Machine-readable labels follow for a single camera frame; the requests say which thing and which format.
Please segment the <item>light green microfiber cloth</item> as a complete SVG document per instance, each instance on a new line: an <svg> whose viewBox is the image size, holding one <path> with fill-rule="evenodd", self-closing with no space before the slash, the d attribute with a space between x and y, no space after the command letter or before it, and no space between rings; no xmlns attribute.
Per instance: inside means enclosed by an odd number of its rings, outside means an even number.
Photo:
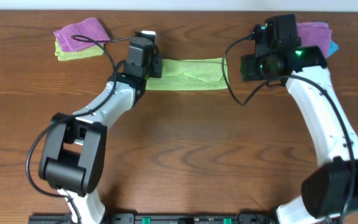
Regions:
<svg viewBox="0 0 358 224"><path fill-rule="evenodd" d="M200 91L222 90L224 81L222 58L201 60L163 59L162 77L150 78L146 90L154 91Z"/></svg>

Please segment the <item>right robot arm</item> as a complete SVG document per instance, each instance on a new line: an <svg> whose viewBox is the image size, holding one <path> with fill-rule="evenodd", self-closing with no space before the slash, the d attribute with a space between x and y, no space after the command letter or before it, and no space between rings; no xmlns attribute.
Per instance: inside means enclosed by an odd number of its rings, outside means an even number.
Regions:
<svg viewBox="0 0 358 224"><path fill-rule="evenodd" d="M304 46L293 14L267 19L249 39L255 52L241 58L245 82L279 81L298 105L311 134L318 168L301 194L276 209L278 223L341 223L358 211L358 136L334 92L318 46Z"/></svg>

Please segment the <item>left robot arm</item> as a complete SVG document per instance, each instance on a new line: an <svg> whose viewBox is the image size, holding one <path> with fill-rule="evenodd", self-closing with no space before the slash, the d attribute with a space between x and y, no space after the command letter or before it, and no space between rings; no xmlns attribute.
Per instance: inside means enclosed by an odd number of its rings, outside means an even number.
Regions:
<svg viewBox="0 0 358 224"><path fill-rule="evenodd" d="M106 208L97 186L103 173L108 130L143 96L149 78L161 78L162 55L154 31L130 39L127 59L113 63L105 89L73 114L57 113L40 133L45 139L39 177L57 190L71 223L101 223Z"/></svg>

